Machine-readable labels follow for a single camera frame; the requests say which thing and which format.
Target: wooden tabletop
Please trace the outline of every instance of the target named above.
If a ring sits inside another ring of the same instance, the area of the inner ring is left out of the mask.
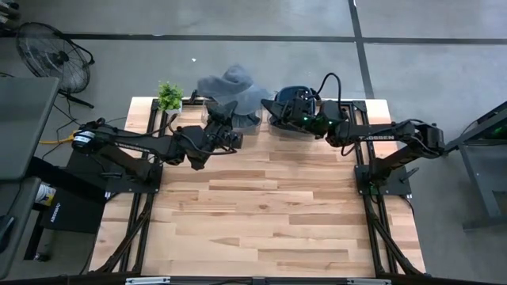
[[[125,129],[146,131],[152,99],[132,98]],[[385,100],[366,103],[370,124],[391,122]],[[201,124],[201,110],[184,106],[177,124]],[[377,157],[396,150],[394,142],[375,143]],[[245,136],[237,154],[211,157],[203,170],[187,161],[164,165],[143,274],[374,276],[355,164],[354,153],[342,157],[324,140],[271,135],[264,120],[260,134]],[[124,237],[131,202],[132,195],[121,194],[106,205],[90,270]],[[410,208],[395,196],[386,197],[386,207],[394,240],[424,271]],[[385,246],[379,245],[387,268]]]

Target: green plant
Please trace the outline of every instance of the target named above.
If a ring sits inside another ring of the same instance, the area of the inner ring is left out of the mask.
[[[160,110],[174,110],[181,107],[183,89],[169,82],[158,86],[158,108]]]

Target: gray floor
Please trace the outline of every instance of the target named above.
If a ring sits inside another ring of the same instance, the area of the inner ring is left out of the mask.
[[[66,32],[193,35],[353,36],[346,0],[24,0],[26,21],[42,21]],[[507,2],[501,0],[356,0],[364,36],[507,37]],[[170,80],[186,93],[199,77],[222,74],[241,63],[270,90],[294,84],[318,87],[330,71],[341,76],[344,97],[364,98],[355,44],[283,42],[199,42],[80,40],[97,63],[80,95],[94,110],[76,105],[79,121],[126,116],[130,98],[154,96],[158,81]],[[365,46],[375,98],[387,99],[395,120],[436,122],[446,140],[507,99],[507,45]],[[12,40],[0,40],[0,71],[32,76]],[[333,84],[326,97],[335,97]],[[65,101],[57,105],[67,108]],[[51,114],[44,139],[67,122]],[[67,136],[74,127],[61,131]],[[37,154],[48,150],[40,147]],[[65,165],[68,146],[47,157]],[[434,276],[507,283],[507,229],[465,234],[461,224],[484,215],[459,154],[410,166],[417,231],[428,273]],[[23,263],[11,279],[75,274],[93,237],[54,234],[53,260]]]

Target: small pot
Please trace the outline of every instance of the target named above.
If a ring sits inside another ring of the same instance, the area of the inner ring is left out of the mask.
[[[181,114],[181,111],[183,111],[183,102],[180,103],[180,108],[179,109],[170,109],[170,110],[166,110],[166,113],[167,113],[167,119],[170,120],[171,116],[173,116],[174,114],[177,114],[177,117],[176,119],[174,119],[173,123],[176,123],[177,122],[177,118],[180,116]]]

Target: fan grille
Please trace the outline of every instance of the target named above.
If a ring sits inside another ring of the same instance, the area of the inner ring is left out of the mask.
[[[50,25],[23,24],[16,44],[20,57],[37,77],[60,79],[61,93],[82,92],[90,83],[88,62],[79,48]]]

